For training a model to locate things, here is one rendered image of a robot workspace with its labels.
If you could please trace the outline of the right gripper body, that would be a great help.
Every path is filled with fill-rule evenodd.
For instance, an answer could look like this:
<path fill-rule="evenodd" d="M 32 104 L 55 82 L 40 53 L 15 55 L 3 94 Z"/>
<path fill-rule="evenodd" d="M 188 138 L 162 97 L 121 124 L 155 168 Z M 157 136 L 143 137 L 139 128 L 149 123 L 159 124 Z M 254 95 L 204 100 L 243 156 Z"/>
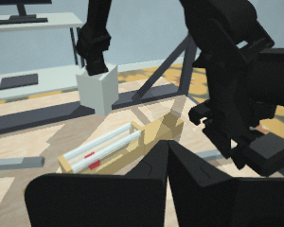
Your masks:
<path fill-rule="evenodd" d="M 284 167 L 284 139 L 272 132 L 250 130 L 250 105 L 254 103 L 248 96 L 228 103 L 209 98 L 192 107 L 188 117 L 196 126 L 206 117 L 203 123 L 208 131 L 236 142 L 244 163 L 259 176 L 269 177 Z"/>

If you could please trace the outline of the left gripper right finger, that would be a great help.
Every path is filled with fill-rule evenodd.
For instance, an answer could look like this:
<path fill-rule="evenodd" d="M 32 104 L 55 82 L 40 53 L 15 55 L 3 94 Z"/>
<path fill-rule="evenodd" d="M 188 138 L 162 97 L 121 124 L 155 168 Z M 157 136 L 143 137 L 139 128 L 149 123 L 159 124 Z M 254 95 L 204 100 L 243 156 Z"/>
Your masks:
<path fill-rule="evenodd" d="M 179 227 L 247 227 L 252 218 L 284 217 L 284 177 L 233 177 L 178 142 L 167 142 Z"/>

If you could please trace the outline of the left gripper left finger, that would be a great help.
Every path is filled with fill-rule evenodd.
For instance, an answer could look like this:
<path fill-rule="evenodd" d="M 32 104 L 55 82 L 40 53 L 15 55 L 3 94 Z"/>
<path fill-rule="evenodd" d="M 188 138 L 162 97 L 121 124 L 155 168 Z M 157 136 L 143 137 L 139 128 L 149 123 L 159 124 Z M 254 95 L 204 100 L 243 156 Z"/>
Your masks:
<path fill-rule="evenodd" d="M 125 175 L 47 173 L 25 189 L 31 227 L 164 227 L 169 145 Z"/>

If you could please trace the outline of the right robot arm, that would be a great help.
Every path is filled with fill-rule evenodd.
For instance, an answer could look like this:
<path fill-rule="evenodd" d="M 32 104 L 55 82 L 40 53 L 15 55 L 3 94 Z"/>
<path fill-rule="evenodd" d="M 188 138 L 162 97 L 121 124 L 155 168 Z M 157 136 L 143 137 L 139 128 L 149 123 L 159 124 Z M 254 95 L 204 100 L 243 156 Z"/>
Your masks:
<path fill-rule="evenodd" d="M 250 105 L 253 128 L 259 120 L 273 119 L 277 105 L 284 106 L 284 48 L 269 48 L 275 42 L 257 21 L 255 7 L 248 0 L 179 1 L 201 50 L 192 67 L 205 69 L 209 97 L 222 103 L 247 96 L 256 101 Z M 106 29 L 111 4 L 89 0 L 87 21 L 80 29 L 75 48 L 86 60 L 89 77 L 109 72 L 103 52 L 112 39 Z M 248 44 L 238 48 L 243 41 Z"/>

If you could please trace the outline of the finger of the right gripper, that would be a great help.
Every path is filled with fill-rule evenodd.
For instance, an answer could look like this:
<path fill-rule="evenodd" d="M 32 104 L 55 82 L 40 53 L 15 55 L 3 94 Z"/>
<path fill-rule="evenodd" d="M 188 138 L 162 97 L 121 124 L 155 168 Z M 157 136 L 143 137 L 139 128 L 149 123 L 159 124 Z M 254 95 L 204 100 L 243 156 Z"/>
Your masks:
<path fill-rule="evenodd" d="M 229 149 L 227 152 L 230 155 L 231 159 L 233 160 L 238 170 L 241 170 L 245 167 L 245 163 L 241 158 L 241 151 L 237 149 L 237 146 Z"/>
<path fill-rule="evenodd" d="M 211 133 L 206 128 L 202 129 L 202 132 L 212 142 L 212 144 L 218 149 L 225 159 L 230 158 L 228 150 L 231 149 L 231 139 L 226 139 L 217 132 Z"/>

